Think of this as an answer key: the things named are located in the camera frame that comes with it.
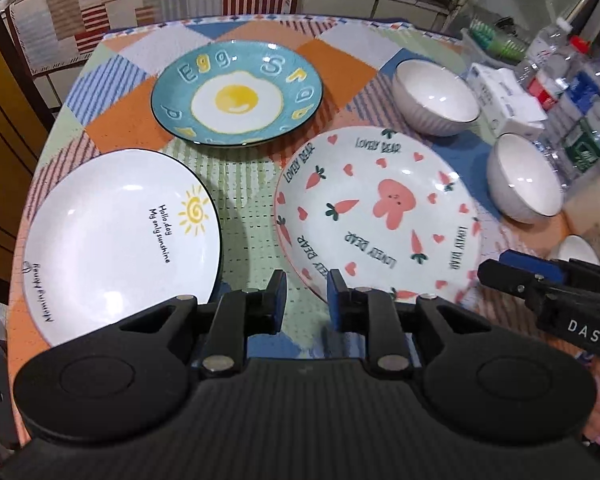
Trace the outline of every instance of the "white bowl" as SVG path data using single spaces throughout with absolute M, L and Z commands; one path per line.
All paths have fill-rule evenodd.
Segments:
M 498 138 L 487 161 L 489 193 L 505 215 L 535 224 L 562 209 L 562 190 L 551 165 L 523 137 Z
M 567 236 L 559 245 L 556 245 L 549 253 L 549 260 L 569 261 L 570 258 L 599 265 L 600 260 L 584 238 L 576 235 Z
M 467 84 L 440 65 L 421 59 L 403 61 L 395 69 L 394 100 L 414 130 L 438 137 L 455 135 L 480 115 Z

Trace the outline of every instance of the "checkered tablecloth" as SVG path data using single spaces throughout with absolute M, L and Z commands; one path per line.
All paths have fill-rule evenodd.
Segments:
M 295 275 L 274 231 L 272 196 L 281 168 L 299 146 L 322 131 L 371 124 L 422 140 L 460 174 L 475 198 L 484 237 L 483 258 L 497 258 L 506 248 L 546 253 L 564 237 L 564 222 L 557 218 L 544 226 L 523 228 L 501 217 L 486 189 L 486 159 L 494 139 L 483 119 L 473 131 L 434 142 L 411 130 L 396 109 L 390 81 L 402 60 L 429 57 L 456 73 L 466 71 L 457 48 L 432 36 L 405 23 L 289 15 L 198 18 L 106 36 L 62 106 L 29 191 L 11 282 L 10 378 L 28 359 L 48 348 L 30 318 L 22 291 L 22 253 L 32 218 L 62 177 L 90 158 L 113 150 L 146 148 L 167 153 L 204 181 L 222 226 L 225 286 L 261 287 L 274 269 L 286 270 L 288 299 L 282 333 L 250 338 L 251 356 L 318 358 L 357 356 L 363 351 L 361 337 L 333 332 L 326 305 Z M 272 142 L 236 149 L 196 146 L 163 130 L 150 108 L 158 75 L 184 53 L 225 40 L 279 43 L 307 58 L 324 84 L 324 99 L 314 118 Z M 512 298 L 477 287 L 462 304 L 497 324 L 541 336 L 532 314 Z M 561 342 L 556 344 L 567 349 Z M 21 424 L 19 430 L 21 439 L 26 439 Z

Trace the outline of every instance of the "blue plate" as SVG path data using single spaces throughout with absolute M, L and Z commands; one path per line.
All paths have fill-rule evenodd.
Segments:
M 171 63 L 151 94 L 157 121 L 181 139 L 240 146 L 286 134 L 322 99 L 315 68 L 275 43 L 211 43 Z

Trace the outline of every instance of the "plate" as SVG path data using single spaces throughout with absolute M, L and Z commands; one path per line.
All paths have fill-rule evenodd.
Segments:
M 170 64 L 151 94 L 156 120 L 199 144 L 240 146 L 286 134 L 318 109 L 315 68 L 275 43 L 225 41 Z
M 300 279 L 326 300 L 326 274 L 398 301 L 458 302 L 475 278 L 480 222 L 458 174 L 405 134 L 373 126 L 325 132 L 302 146 L 278 181 L 279 244 Z
M 218 213 L 196 175 L 162 153 L 121 150 L 43 202 L 24 249 L 25 298 L 57 345 L 179 294 L 206 303 L 220 257 Z

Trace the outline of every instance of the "water bottle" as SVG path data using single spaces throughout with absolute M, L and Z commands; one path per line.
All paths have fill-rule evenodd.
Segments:
M 584 55 L 589 51 L 589 44 L 578 36 L 573 36 L 569 43 L 559 47 L 551 54 L 545 64 L 536 73 L 528 87 L 528 92 L 536 97 L 545 111 L 549 111 L 558 102 L 568 88 Z
M 515 69 L 518 83 L 522 88 L 526 90 L 547 58 L 558 48 L 567 44 L 567 35 L 570 32 L 571 25 L 562 18 L 558 18 L 555 20 L 555 24 L 552 23 L 538 32 L 526 50 L 525 59 Z
M 576 74 L 569 81 L 558 104 L 547 114 L 544 142 L 552 146 L 558 146 L 590 110 L 594 99 L 600 96 L 600 57 L 583 60 L 577 65 Z
M 572 186 L 584 174 L 587 180 L 595 178 L 600 172 L 600 97 L 561 144 L 554 160 L 559 163 L 558 176 L 563 183 Z

